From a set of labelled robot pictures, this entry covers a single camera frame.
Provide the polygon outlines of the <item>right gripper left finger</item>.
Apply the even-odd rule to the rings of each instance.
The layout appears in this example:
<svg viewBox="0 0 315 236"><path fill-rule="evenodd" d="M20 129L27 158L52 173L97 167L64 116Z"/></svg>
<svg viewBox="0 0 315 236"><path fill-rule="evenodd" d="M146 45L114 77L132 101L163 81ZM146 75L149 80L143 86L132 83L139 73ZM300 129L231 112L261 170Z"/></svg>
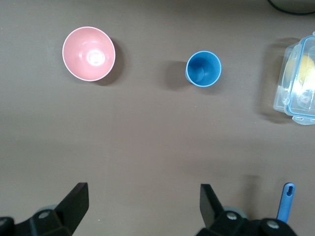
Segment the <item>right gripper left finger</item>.
<svg viewBox="0 0 315 236"><path fill-rule="evenodd" d="M1 217L0 234L2 236L71 236L88 208L88 184L80 182L54 209L41 210L19 224L16 224L12 217Z"/></svg>

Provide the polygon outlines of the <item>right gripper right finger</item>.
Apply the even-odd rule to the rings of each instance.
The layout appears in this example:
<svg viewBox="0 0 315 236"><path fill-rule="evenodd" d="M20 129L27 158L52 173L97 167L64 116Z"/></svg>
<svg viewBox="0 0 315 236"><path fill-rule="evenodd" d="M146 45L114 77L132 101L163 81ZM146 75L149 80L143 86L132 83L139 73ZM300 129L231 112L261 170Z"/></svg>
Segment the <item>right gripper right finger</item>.
<svg viewBox="0 0 315 236"><path fill-rule="evenodd" d="M198 236L295 236L285 222L274 218L250 221L234 210L225 210L209 184L200 185L200 212L205 228Z"/></svg>

